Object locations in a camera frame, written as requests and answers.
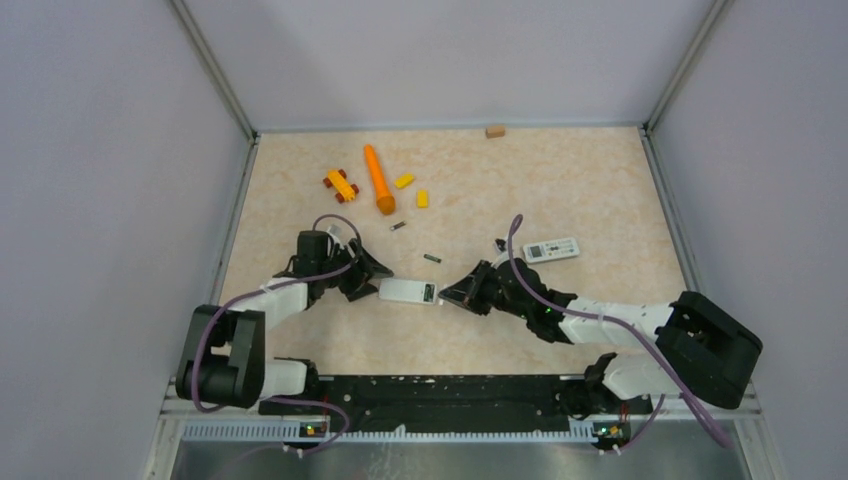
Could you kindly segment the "white remote with dark screen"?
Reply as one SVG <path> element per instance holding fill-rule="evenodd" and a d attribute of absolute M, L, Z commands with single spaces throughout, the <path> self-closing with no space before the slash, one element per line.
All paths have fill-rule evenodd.
<path fill-rule="evenodd" d="M 420 280 L 386 278 L 378 288 L 378 298 L 384 301 L 433 305 L 436 297 L 436 284 Z"/>

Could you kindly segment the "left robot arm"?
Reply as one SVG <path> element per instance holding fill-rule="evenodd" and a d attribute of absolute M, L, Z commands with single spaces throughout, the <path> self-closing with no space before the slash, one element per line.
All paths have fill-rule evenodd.
<path fill-rule="evenodd" d="M 247 409 L 272 396 L 282 396 L 297 413 L 314 410 L 321 388 L 309 379 L 309 363 L 267 359 L 268 332 L 308 310 L 328 289 L 353 302 L 377 293 L 376 281 L 393 275 L 357 238 L 300 232 L 284 271 L 224 306 L 195 308 L 176 374 L 177 396 L 203 410 Z"/>

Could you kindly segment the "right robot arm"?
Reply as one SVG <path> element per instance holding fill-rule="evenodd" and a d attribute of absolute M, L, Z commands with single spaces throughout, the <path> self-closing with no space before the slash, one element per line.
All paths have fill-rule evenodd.
<path fill-rule="evenodd" d="M 736 409 L 763 350 L 757 335 L 699 292 L 670 303 L 605 303 L 547 287 L 521 259 L 481 261 L 438 296 L 476 315 L 514 315 L 548 343 L 628 348 L 590 370 L 597 378 L 586 397 L 600 412 L 642 395 L 684 393 Z"/>

